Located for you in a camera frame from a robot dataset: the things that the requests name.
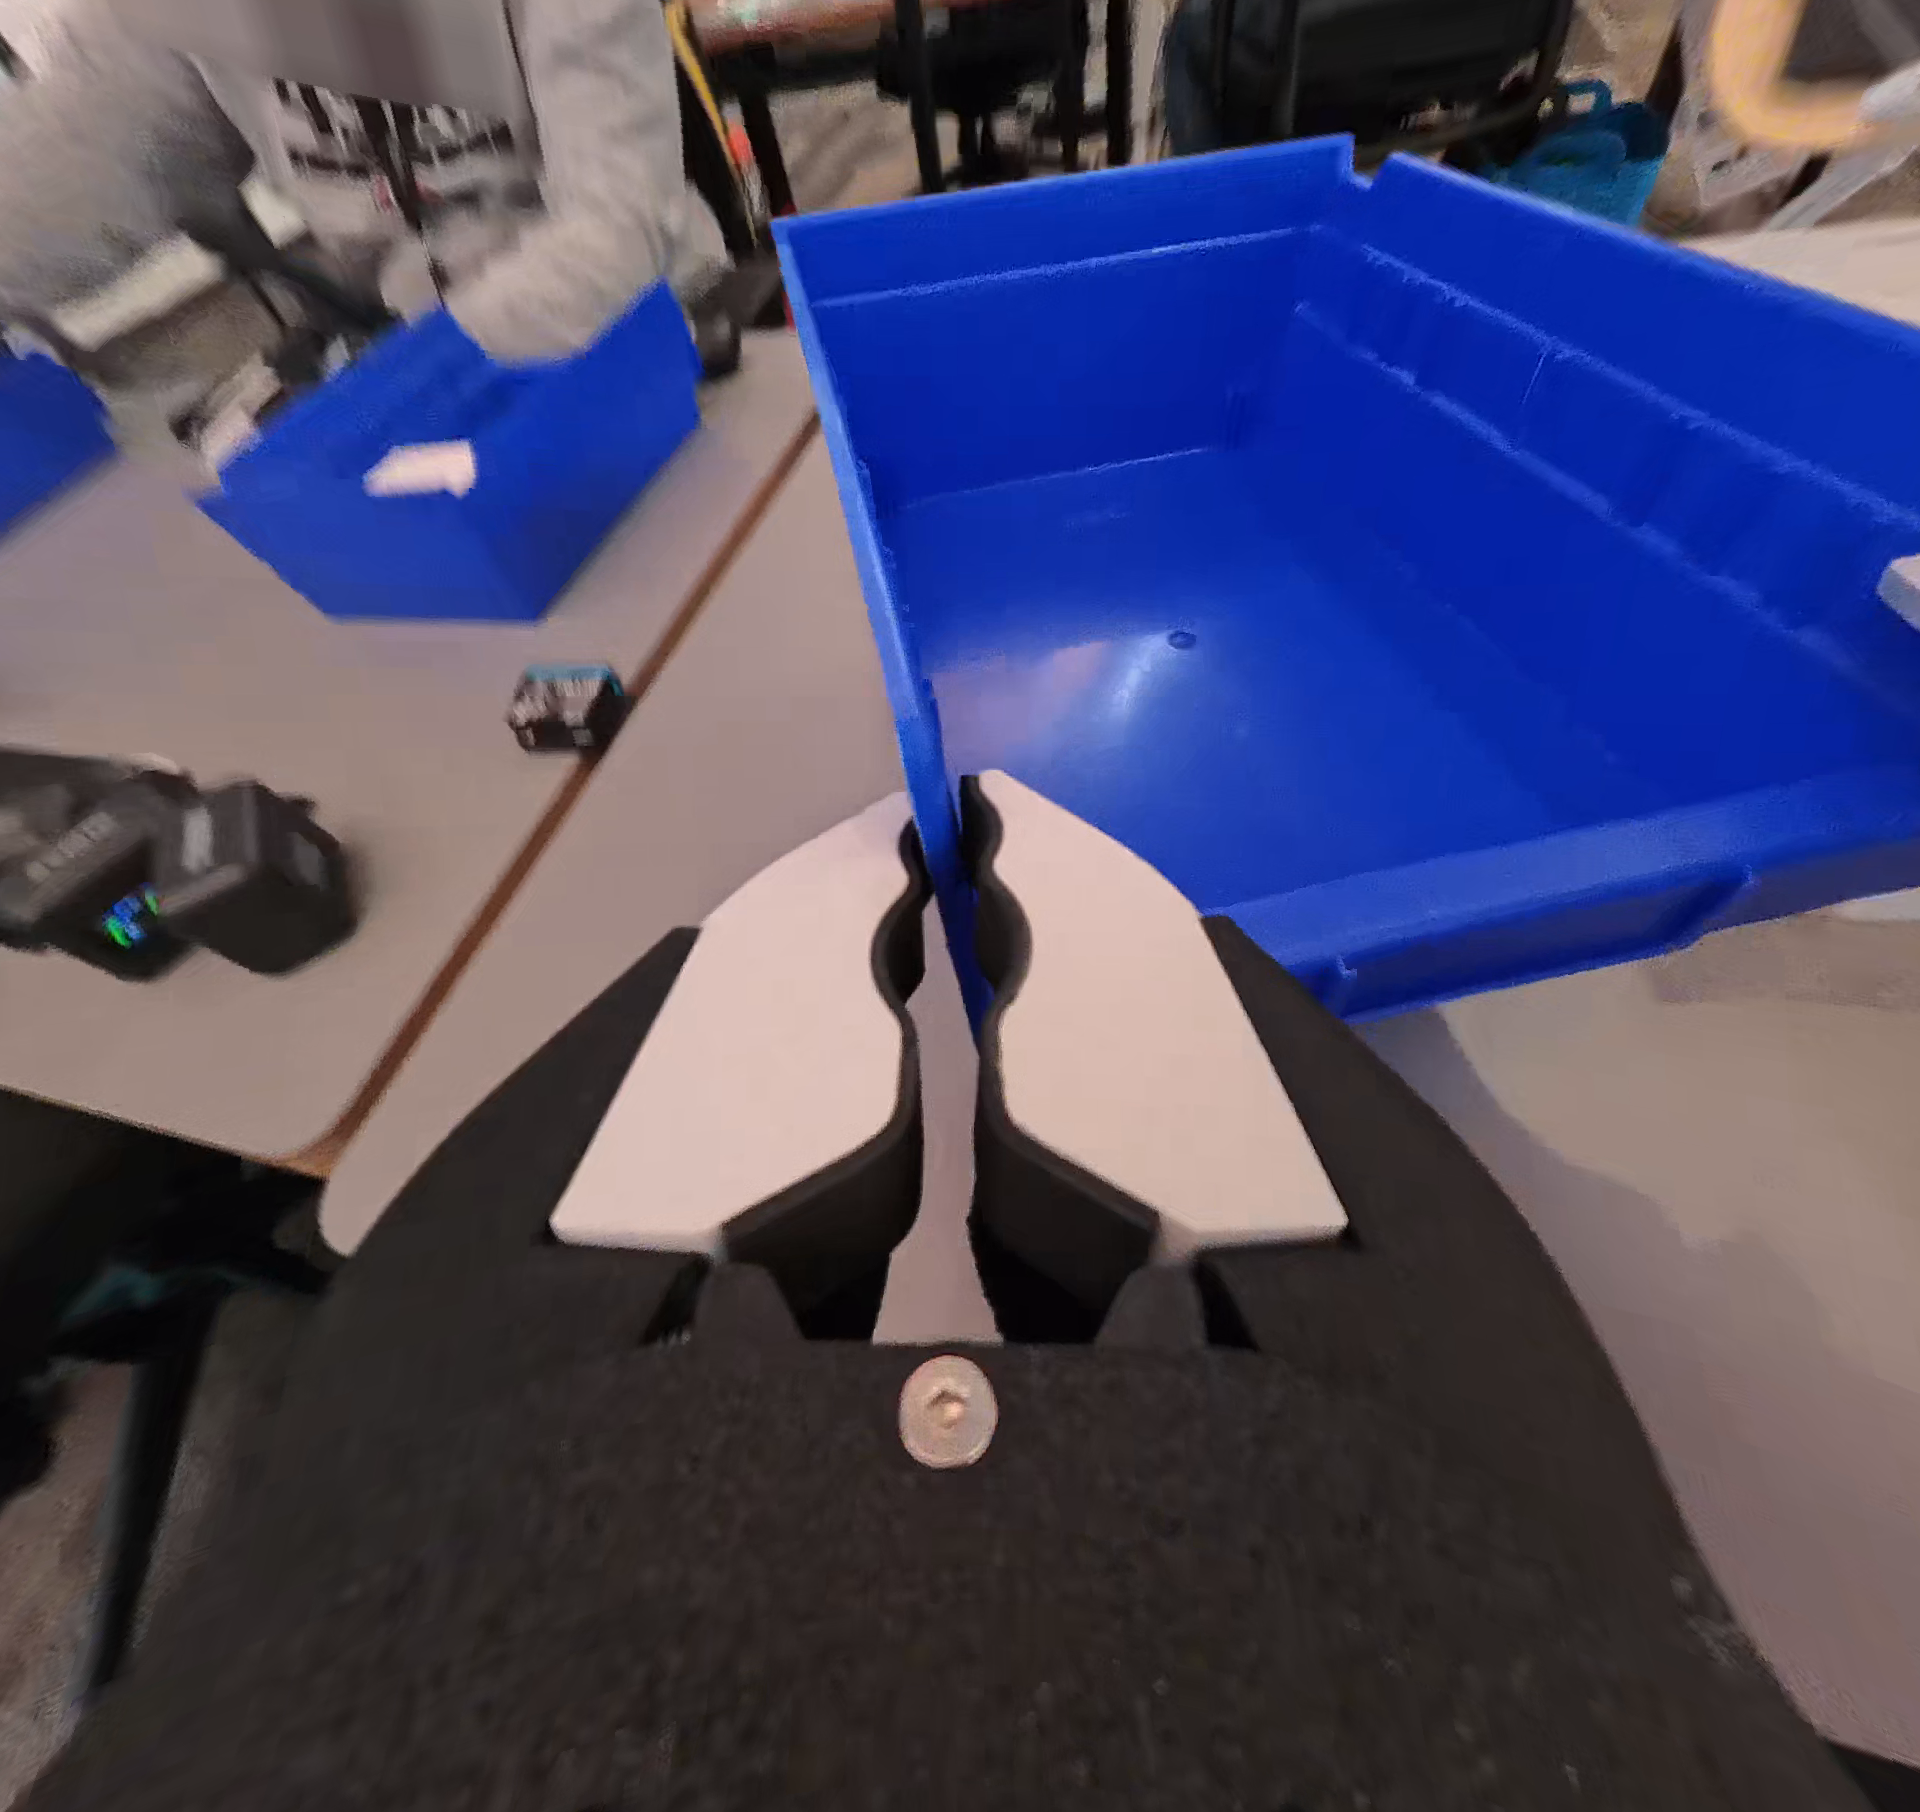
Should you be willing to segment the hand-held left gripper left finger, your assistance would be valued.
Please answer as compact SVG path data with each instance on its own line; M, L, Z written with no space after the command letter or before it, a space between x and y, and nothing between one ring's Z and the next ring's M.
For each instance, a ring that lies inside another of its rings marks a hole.
M549 1214L567 1246L745 1256L809 1180L917 1115L925 855L896 792L698 927Z

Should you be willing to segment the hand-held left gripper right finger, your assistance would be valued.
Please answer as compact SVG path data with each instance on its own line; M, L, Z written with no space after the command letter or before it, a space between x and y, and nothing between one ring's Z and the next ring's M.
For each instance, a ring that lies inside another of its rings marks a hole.
M1156 1262L1340 1236L1346 1203L1202 909L1006 770L963 799L991 984L980 1086L1016 1147L1144 1214Z

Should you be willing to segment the blue plastic bin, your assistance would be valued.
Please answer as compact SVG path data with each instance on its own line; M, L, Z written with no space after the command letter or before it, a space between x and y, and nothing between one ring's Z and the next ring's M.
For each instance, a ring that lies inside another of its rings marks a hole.
M278 407L198 506L333 620L535 624L699 427L699 378L663 281L564 360L494 360L434 311ZM473 443L465 499L361 492L426 440Z
M1916 887L1912 324L1343 136L775 239L952 937L991 770L1346 1017Z
M114 455L107 411L47 354L2 351L2 536Z

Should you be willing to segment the small black device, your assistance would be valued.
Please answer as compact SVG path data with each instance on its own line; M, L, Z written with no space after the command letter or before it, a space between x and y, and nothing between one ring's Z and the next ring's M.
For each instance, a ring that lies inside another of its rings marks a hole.
M507 702L503 723L527 752L605 752L630 711L611 665L531 665Z

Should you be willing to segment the black battery pack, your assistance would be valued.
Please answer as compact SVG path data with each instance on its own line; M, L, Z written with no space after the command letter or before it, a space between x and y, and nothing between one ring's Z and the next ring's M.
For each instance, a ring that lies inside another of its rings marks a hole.
M127 983L187 955L157 907L157 852L198 797L178 767L2 747L2 947Z
M160 923L260 978L284 978L359 927L343 843L308 797L231 780L174 807L151 850Z

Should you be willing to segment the teal bag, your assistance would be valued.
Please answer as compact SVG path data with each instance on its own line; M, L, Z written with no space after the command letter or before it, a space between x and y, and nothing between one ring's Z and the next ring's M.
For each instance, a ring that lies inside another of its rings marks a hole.
M1668 159L1668 116L1617 100L1601 77L1559 88L1539 133L1489 177L1513 192L1637 229Z

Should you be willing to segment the yellow curved object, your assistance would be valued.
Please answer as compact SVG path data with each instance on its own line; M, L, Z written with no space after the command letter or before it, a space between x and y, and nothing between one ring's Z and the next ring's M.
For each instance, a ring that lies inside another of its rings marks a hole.
M1707 83L1749 144L1849 153L1916 136L1916 0L1715 0Z

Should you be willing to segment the wooden table black legs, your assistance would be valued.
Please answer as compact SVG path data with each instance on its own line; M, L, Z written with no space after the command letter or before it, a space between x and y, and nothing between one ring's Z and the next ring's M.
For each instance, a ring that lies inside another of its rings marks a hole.
M767 0L758 10L736 12L721 0L686 0L689 36L719 93L736 100L745 144L753 153L766 203L774 215L791 215L788 160L774 119L774 93L818 89L846 83L846 72L886 32L900 41L907 61L907 114L915 131L920 180L928 192L944 187L941 144L935 127L933 80L925 72L928 19L957 19L1016 0ZM1054 125L1060 153L1070 171L1078 169L1084 119L1085 56L1071 48L1071 4L1060 10L1060 71L1054 75ZM1136 0L1104 0L1104 160L1125 166L1136 155Z

